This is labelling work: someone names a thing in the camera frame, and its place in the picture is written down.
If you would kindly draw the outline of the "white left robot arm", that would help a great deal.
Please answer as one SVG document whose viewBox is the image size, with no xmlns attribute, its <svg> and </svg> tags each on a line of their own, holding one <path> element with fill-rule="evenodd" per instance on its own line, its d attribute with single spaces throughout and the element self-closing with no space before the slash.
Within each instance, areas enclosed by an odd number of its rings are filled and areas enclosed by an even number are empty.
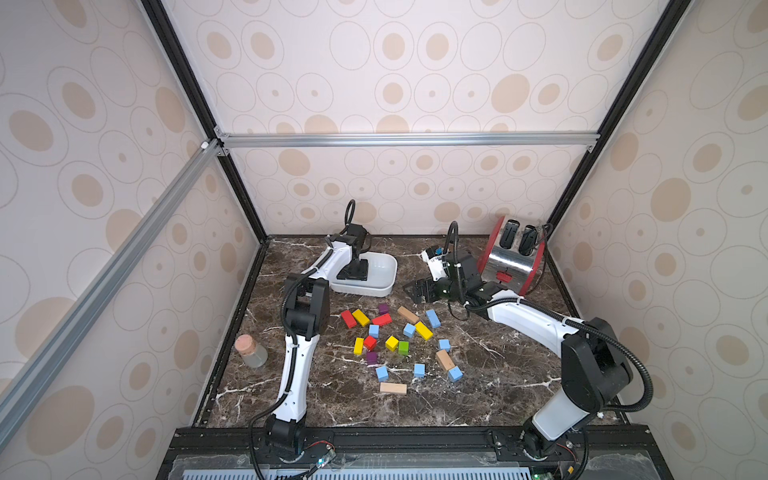
<svg viewBox="0 0 768 480">
<path fill-rule="evenodd" d="M 330 316 L 330 281 L 349 275 L 367 278 L 368 262 L 360 258 L 368 231 L 349 221 L 341 232 L 326 237 L 323 254 L 285 282 L 280 320 L 285 331 L 286 358 L 278 399 L 266 414 L 267 441 L 283 450 L 303 451 L 306 392 L 314 351 Z"/>
</svg>

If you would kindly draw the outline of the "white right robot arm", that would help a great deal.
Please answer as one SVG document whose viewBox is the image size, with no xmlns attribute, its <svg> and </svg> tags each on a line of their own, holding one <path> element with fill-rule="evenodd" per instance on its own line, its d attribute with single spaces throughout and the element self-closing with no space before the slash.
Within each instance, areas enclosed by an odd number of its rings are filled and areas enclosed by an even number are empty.
<svg viewBox="0 0 768 480">
<path fill-rule="evenodd" d="M 546 459 L 565 433 L 602 411 L 637 412 L 651 403 L 649 370 L 605 320 L 565 316 L 485 281 L 469 253 L 455 258 L 437 248 L 420 257 L 430 276 L 406 285 L 415 302 L 457 302 L 468 315 L 508 326 L 560 359 L 561 389 L 523 424 L 520 442 L 531 459 Z"/>
</svg>

